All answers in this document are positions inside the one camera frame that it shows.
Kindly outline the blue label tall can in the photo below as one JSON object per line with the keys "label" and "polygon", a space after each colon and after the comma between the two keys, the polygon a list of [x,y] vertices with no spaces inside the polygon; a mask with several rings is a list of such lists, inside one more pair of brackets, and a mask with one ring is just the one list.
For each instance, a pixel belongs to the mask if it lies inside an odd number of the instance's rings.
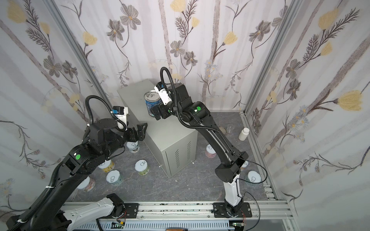
{"label": "blue label tall can", "polygon": [[145,104],[148,110],[148,114],[152,117],[155,115],[152,113],[152,108],[162,103],[160,95],[155,90],[150,90],[144,94]]}

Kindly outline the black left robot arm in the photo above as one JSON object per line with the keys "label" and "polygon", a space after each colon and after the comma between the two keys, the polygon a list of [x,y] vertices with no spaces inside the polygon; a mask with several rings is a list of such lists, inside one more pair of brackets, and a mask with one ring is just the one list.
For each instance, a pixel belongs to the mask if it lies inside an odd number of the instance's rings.
{"label": "black left robot arm", "polygon": [[[94,121],[90,100],[102,102],[111,117]],[[10,231],[67,231],[74,225],[61,210],[75,189],[92,174],[95,169],[115,157],[114,153],[123,148],[126,142],[142,141],[145,138],[147,123],[129,128],[116,114],[119,107],[110,107],[101,97],[90,95],[85,99],[89,116],[82,143],[75,146],[55,167],[49,184],[38,199],[23,214],[10,217],[7,228]]]}

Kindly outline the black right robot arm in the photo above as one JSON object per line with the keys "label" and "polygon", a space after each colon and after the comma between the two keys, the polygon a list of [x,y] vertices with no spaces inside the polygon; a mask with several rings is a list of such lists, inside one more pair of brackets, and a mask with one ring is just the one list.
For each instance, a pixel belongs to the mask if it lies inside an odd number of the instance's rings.
{"label": "black right robot arm", "polygon": [[214,204],[213,214],[217,217],[247,217],[244,195],[241,193],[241,167],[248,160],[248,154],[237,149],[220,131],[209,109],[204,103],[192,102],[182,83],[175,83],[166,67],[160,69],[160,82],[155,86],[162,102],[150,111],[156,120],[176,116],[179,123],[188,129],[198,131],[215,150],[220,165],[215,169],[217,177],[224,183],[225,200]]}

